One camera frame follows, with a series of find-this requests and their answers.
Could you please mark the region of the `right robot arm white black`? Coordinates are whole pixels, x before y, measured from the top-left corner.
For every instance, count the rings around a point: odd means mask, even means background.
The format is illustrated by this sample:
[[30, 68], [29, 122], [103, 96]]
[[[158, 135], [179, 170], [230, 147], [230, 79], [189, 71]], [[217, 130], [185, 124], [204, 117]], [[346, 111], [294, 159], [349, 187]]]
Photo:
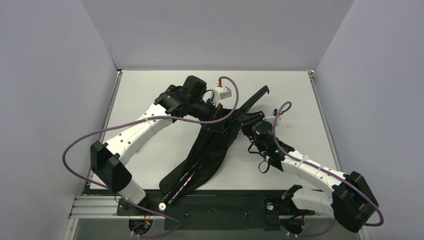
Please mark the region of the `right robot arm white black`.
[[365, 178], [325, 167], [273, 136], [274, 126], [262, 112], [238, 117], [242, 133], [268, 167], [296, 176], [316, 189], [295, 184], [283, 195], [286, 213], [313, 211], [335, 218], [346, 230], [357, 233], [376, 212], [378, 202]]

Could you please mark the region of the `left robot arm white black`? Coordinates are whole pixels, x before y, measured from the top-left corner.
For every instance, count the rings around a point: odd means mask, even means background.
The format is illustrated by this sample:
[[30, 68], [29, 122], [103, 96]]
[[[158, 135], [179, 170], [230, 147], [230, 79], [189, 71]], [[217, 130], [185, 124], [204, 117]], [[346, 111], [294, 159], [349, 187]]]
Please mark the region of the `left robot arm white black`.
[[104, 143], [96, 141], [90, 146], [91, 170], [111, 192], [129, 200], [129, 208], [136, 215], [149, 210], [149, 201], [126, 164], [159, 131], [185, 116], [203, 123], [218, 123], [225, 118], [220, 102], [232, 96], [231, 89], [223, 86], [220, 78], [217, 86], [211, 89], [210, 98], [204, 100], [207, 91], [205, 81], [190, 75], [183, 85], [171, 84], [135, 122], [124, 124], [121, 133]]

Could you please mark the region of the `black racket bag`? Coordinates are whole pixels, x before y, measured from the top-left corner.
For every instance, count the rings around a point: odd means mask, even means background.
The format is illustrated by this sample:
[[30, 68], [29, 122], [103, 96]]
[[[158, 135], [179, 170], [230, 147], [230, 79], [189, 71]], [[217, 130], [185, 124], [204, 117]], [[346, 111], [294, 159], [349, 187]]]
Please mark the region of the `black racket bag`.
[[188, 194], [206, 184], [217, 173], [238, 136], [241, 119], [257, 115], [258, 112], [249, 113], [249, 110], [269, 92], [269, 87], [265, 85], [233, 112], [220, 106], [215, 113], [209, 115], [207, 121], [226, 115], [229, 117], [201, 126], [186, 159], [160, 181], [161, 193], [170, 199], [173, 196]]

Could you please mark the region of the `black shuttlecock tube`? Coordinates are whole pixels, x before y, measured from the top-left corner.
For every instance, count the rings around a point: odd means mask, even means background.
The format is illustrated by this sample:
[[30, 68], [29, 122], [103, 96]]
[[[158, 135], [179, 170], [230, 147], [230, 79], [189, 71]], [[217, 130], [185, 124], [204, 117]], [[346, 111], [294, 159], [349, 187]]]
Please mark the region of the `black shuttlecock tube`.
[[179, 89], [178, 86], [171, 84], [167, 89], [166, 89], [166, 93], [168, 94], [173, 94], [175, 91], [177, 91]]

